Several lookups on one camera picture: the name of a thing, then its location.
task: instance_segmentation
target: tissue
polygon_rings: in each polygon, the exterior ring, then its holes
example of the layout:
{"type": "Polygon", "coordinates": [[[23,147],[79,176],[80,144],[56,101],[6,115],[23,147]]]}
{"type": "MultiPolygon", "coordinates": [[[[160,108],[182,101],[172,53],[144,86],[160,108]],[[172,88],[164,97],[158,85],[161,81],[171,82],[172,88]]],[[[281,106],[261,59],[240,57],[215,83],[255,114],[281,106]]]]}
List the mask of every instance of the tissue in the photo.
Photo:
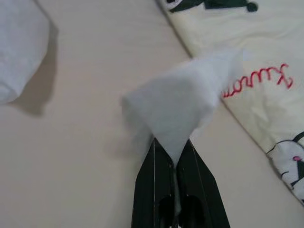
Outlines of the tissue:
{"type": "Polygon", "coordinates": [[[32,0],[0,0],[0,104],[22,93],[46,54],[48,33],[32,0]]]}
{"type": "Polygon", "coordinates": [[[221,92],[243,75],[242,53],[208,52],[123,97],[123,117],[143,156],[155,137],[177,164],[192,132],[211,120],[221,92]]]}

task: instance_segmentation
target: red embroidery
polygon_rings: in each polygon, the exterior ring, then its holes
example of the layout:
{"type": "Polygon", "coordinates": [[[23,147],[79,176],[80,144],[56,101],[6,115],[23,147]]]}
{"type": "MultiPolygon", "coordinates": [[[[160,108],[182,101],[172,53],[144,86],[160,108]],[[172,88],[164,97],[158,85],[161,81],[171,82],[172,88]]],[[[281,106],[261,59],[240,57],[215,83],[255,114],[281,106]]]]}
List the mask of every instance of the red embroidery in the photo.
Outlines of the red embroidery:
{"type": "Polygon", "coordinates": [[[275,80],[275,78],[272,78],[273,73],[277,73],[280,75],[279,80],[276,84],[280,85],[282,83],[285,83],[286,88],[289,89],[293,85],[294,81],[290,77],[286,78],[285,73],[283,71],[284,67],[288,68],[289,65],[286,63],[283,63],[281,65],[280,69],[278,69],[276,67],[269,67],[269,68],[262,68],[259,71],[253,71],[251,73],[250,77],[243,76],[241,79],[236,80],[232,86],[233,91],[230,92],[230,88],[228,88],[227,91],[224,91],[222,93],[222,96],[224,98],[226,98],[226,97],[231,97],[234,94],[238,94],[238,93],[242,92],[244,86],[253,88],[255,77],[257,77],[259,83],[263,82],[263,75],[266,75],[266,78],[268,79],[268,81],[275,80]]]}

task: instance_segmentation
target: white fabric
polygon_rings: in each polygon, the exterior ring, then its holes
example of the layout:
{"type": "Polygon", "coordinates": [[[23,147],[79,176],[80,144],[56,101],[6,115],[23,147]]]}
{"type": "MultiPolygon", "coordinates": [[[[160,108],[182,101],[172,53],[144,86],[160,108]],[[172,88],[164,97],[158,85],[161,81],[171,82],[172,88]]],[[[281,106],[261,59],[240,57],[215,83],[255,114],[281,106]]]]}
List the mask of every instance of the white fabric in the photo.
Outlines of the white fabric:
{"type": "Polygon", "coordinates": [[[32,0],[0,0],[0,104],[22,93],[47,51],[48,33],[32,0]]]}
{"type": "Polygon", "coordinates": [[[279,142],[268,153],[282,180],[304,205],[304,147],[291,140],[279,142]]]}
{"type": "Polygon", "coordinates": [[[124,115],[133,118],[134,141],[146,143],[153,135],[177,165],[192,132],[210,121],[223,88],[243,74],[241,66],[239,51],[218,50],[128,93],[124,115]]]}
{"type": "MultiPolygon", "coordinates": [[[[165,12],[193,56],[222,43],[249,51],[244,76],[223,92],[223,100],[268,152],[304,131],[304,1],[256,2],[254,13],[205,10],[204,4],[165,12]]],[[[161,4],[166,9],[165,0],[161,4]]]]}

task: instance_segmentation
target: table surface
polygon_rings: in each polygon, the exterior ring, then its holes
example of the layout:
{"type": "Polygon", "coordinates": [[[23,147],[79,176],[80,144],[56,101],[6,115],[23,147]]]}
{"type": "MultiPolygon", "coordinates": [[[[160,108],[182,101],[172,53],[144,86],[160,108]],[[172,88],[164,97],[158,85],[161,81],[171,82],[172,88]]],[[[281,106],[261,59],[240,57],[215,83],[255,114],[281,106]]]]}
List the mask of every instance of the table surface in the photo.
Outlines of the table surface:
{"type": "MultiPolygon", "coordinates": [[[[40,0],[49,52],[0,107],[0,227],[127,228],[140,156],[120,98],[188,60],[153,0],[40,0]]],[[[232,228],[301,228],[304,209],[221,105],[193,139],[232,228]]]]}

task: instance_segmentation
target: cartoon print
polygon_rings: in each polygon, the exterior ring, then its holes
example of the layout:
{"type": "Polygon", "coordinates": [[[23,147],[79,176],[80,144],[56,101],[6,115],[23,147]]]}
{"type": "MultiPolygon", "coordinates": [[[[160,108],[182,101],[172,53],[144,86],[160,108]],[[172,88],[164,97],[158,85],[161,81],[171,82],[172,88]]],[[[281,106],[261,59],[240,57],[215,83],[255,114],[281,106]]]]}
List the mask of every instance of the cartoon print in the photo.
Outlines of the cartoon print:
{"type": "Polygon", "coordinates": [[[272,159],[282,180],[304,204],[304,132],[293,140],[277,143],[267,155],[272,159]]]}
{"type": "Polygon", "coordinates": [[[171,13],[184,11],[202,4],[205,0],[165,0],[171,13]]]}
{"type": "Polygon", "coordinates": [[[235,7],[247,7],[248,12],[255,12],[258,10],[258,5],[254,2],[247,2],[247,0],[164,0],[167,9],[171,13],[184,11],[196,7],[203,2],[205,9],[224,9],[235,7]]]}

